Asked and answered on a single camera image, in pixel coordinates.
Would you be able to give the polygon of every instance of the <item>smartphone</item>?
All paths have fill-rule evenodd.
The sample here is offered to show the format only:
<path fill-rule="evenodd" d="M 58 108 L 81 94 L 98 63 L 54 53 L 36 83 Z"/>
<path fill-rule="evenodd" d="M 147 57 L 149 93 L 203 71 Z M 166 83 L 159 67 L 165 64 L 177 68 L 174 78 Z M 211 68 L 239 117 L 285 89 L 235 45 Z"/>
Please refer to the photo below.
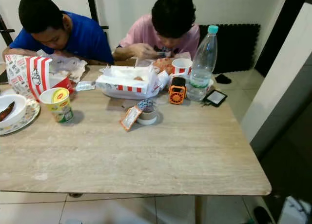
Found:
<path fill-rule="evenodd" d="M 213 90 L 203 99 L 203 101 L 210 103 L 214 107 L 219 107 L 225 101 L 226 98 L 227 98 L 226 94 L 217 90 Z"/>
<path fill-rule="evenodd" d="M 0 74 L 0 84 L 8 84 L 8 76 L 6 74 L 6 70 L 4 70 L 1 74 Z"/>

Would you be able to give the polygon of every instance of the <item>red and white cup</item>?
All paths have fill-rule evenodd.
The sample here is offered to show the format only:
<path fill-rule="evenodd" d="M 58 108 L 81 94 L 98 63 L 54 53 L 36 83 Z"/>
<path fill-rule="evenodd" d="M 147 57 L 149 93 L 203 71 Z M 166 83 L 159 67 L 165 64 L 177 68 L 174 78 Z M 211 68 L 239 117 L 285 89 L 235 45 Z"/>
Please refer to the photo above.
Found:
<path fill-rule="evenodd" d="M 179 75 L 189 75 L 191 73 L 192 60 L 187 58 L 178 58 L 172 62 L 172 73 Z"/>

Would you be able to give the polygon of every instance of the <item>pink shirt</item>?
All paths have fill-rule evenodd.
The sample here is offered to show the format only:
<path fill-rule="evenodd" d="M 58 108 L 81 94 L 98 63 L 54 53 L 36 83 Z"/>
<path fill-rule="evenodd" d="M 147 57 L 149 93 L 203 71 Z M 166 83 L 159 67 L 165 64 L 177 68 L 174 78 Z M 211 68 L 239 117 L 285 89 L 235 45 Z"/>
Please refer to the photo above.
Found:
<path fill-rule="evenodd" d="M 155 51 L 173 51 L 173 53 L 190 52 L 192 59 L 194 58 L 199 41 L 199 27 L 197 24 L 182 36 L 181 42 L 178 46 L 168 49 L 161 44 L 152 23 L 152 15 L 145 15 L 140 17 L 130 28 L 125 38 L 123 38 L 119 45 L 126 47 L 134 43 L 147 43 L 154 48 Z"/>

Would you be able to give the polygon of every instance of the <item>wooden table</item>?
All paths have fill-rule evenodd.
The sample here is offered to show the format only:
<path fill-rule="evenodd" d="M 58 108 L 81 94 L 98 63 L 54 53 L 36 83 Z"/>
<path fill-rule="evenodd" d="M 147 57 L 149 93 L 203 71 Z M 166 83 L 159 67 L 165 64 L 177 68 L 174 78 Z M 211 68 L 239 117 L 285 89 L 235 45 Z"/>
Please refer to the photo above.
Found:
<path fill-rule="evenodd" d="M 84 80 L 95 80 L 90 66 Z M 3 90 L 9 86 L 1 85 Z M 154 125 L 119 124 L 136 102 L 79 92 L 74 119 L 55 123 L 42 105 L 27 128 L 0 137 L 0 190 L 64 193 L 268 195 L 270 183 L 229 105 L 157 98 Z M 196 203 L 201 205 L 200 197 Z"/>

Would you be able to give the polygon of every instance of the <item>water bottle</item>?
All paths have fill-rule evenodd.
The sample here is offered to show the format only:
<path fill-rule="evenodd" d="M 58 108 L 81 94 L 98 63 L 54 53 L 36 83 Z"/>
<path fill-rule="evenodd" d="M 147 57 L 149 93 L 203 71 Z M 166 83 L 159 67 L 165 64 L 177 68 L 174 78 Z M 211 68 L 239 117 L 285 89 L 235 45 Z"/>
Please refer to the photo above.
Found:
<path fill-rule="evenodd" d="M 211 73 L 215 68 L 216 62 L 217 32 L 218 27 L 210 25 L 206 38 L 201 42 L 196 51 L 187 90 L 187 98 L 193 101 L 201 101 L 207 93 Z"/>

